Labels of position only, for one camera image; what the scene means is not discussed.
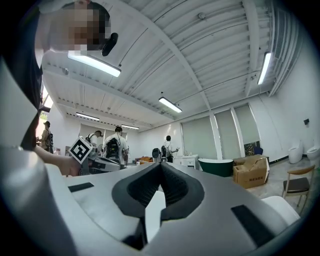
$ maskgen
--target white toilet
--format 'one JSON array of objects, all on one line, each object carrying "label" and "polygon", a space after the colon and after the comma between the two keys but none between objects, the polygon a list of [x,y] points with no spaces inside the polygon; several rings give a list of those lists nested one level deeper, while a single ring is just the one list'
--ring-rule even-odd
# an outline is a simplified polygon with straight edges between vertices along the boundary
[{"label": "white toilet", "polygon": [[288,150],[290,164],[298,163],[302,159],[304,147],[301,140],[293,143],[292,147]]},{"label": "white toilet", "polygon": [[313,140],[313,144],[314,146],[307,150],[306,155],[311,165],[315,165],[315,168],[318,168],[320,165],[320,143],[315,143]]}]

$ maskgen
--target white cabinet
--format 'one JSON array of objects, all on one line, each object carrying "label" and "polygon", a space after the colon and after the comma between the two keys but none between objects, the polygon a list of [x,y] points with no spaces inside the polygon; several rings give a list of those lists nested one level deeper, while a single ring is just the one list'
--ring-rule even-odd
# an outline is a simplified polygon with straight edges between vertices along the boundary
[{"label": "white cabinet", "polygon": [[173,163],[199,170],[198,158],[199,156],[197,154],[190,156],[177,156],[173,159]]}]

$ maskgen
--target green bathtub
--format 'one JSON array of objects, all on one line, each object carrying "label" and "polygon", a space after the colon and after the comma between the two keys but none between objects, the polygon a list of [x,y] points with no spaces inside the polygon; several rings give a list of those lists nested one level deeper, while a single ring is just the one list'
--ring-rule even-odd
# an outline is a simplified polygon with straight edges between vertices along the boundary
[{"label": "green bathtub", "polygon": [[218,175],[221,177],[229,177],[233,174],[234,161],[230,159],[198,159],[204,172]]}]

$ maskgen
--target human hand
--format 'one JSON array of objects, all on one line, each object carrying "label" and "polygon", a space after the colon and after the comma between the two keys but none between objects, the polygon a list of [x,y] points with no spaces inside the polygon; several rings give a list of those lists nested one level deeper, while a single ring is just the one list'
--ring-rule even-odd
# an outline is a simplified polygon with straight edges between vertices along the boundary
[{"label": "human hand", "polygon": [[63,175],[78,176],[81,170],[81,164],[72,156],[64,157],[58,167]]}]

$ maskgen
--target freestanding bathtub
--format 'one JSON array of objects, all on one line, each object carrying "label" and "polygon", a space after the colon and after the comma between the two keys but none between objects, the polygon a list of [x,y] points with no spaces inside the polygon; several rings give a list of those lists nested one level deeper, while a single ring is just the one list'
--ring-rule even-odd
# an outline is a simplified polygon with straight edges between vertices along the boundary
[{"label": "freestanding bathtub", "polygon": [[198,159],[204,172],[218,175],[221,177],[229,177],[233,173],[234,161],[231,159]]}]

